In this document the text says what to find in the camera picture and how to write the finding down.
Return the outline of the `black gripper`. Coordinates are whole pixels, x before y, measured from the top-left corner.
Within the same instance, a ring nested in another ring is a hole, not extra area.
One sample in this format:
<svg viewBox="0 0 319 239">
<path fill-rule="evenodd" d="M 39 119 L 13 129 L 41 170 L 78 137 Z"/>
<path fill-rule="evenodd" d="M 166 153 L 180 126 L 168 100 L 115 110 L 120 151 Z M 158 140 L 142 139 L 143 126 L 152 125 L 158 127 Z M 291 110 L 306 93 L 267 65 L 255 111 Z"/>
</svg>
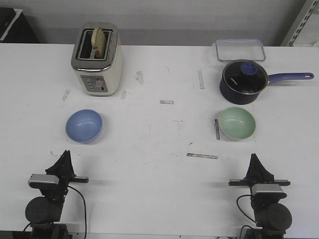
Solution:
<svg viewBox="0 0 319 239">
<path fill-rule="evenodd" d="M 67 177 L 58 177 L 62 174 L 64 157 L 66 156 L 66 171 Z M 68 193 L 68 185 L 70 182 L 76 183 L 88 183 L 89 177 L 76 176 L 71 161 L 70 150 L 65 150 L 59 159 L 49 168 L 45 170 L 48 175 L 56 175 L 59 178 L 59 184 L 57 186 L 48 186 L 41 188 L 40 191 L 43 196 L 49 199 L 62 199 Z"/>
<path fill-rule="evenodd" d="M 260 162 L 258 156 L 255 153 L 251 154 L 249 167 L 245 176 L 245 179 L 230 179 L 228 182 L 229 186 L 237 187 L 249 187 L 251 192 L 251 187 L 255 184 L 278 184 L 282 187 L 290 186 L 290 181 L 288 180 L 275 180 L 274 182 L 250 182 L 248 180 L 274 180 L 274 175 L 266 170 L 266 168 Z M 283 199 L 287 197 L 287 194 L 257 194 L 252 195 L 252 197 L 257 198 L 272 198 L 272 199 Z"/>
</svg>

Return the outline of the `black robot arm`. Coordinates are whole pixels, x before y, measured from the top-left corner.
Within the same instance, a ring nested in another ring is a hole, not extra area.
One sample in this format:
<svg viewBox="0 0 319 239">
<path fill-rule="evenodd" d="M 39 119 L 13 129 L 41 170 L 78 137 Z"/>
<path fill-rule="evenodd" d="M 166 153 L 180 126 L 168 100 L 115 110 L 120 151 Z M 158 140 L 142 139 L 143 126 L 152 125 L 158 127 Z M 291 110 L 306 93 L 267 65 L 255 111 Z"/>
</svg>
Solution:
<svg viewBox="0 0 319 239">
<path fill-rule="evenodd" d="M 32 174 L 28 180 L 30 188 L 38 189 L 41 196 L 32 199 L 25 208 L 25 217 L 32 228 L 31 239 L 71 239 L 66 224 L 60 224 L 60 218 L 69 189 L 76 191 L 69 184 L 88 183 L 88 177 L 79 177 L 74 173 L 71 153 L 65 150 L 45 174 Z"/>
<path fill-rule="evenodd" d="M 256 154 L 251 154 L 249 167 L 243 179 L 231 179 L 229 186 L 249 187 L 250 194 L 239 196 L 236 205 L 240 212 L 255 223 L 256 227 L 243 225 L 240 239 L 282 239 L 292 224 L 292 214 L 279 201 L 287 197 L 282 190 L 289 186 L 289 180 L 276 180 L 267 171 Z M 254 218 L 248 216 L 239 206 L 239 199 L 249 197 Z"/>
</svg>

